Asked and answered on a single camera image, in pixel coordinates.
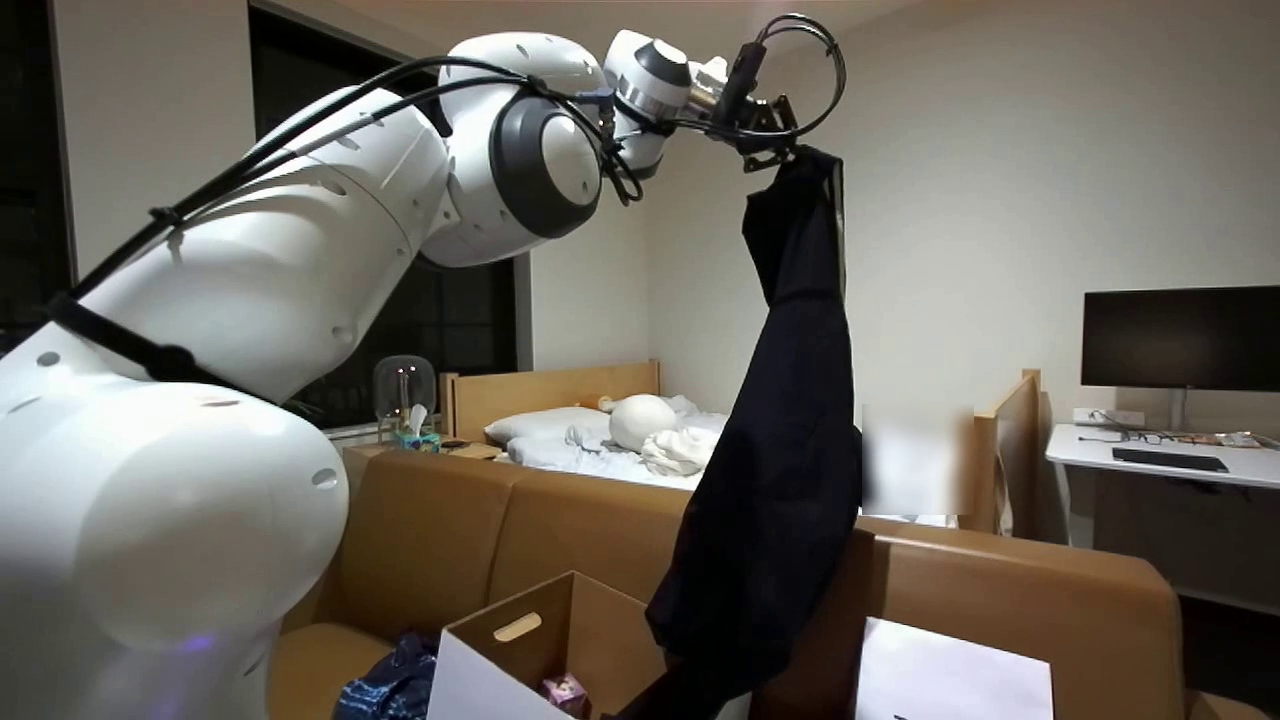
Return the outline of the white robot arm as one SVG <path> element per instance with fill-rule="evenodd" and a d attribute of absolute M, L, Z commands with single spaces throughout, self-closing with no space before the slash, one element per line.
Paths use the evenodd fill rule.
<path fill-rule="evenodd" d="M 576 231 L 677 126 L 758 148 L 762 59 L 490 30 L 431 59 L 438 113 L 338 86 L 151 212 L 0 360 L 0 720 L 269 720 L 272 644 L 349 518 L 291 397 L 416 261 Z"/>

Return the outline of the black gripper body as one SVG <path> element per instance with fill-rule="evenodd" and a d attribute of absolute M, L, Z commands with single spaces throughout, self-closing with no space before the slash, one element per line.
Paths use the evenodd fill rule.
<path fill-rule="evenodd" d="M 706 124 L 710 141 L 722 141 L 741 153 L 748 166 L 774 166 L 786 164 L 798 148 L 798 113 L 786 94 L 762 101 L 758 75 L 769 48 L 762 40 L 748 40 L 732 69 L 722 101 L 712 104 L 712 116 Z"/>

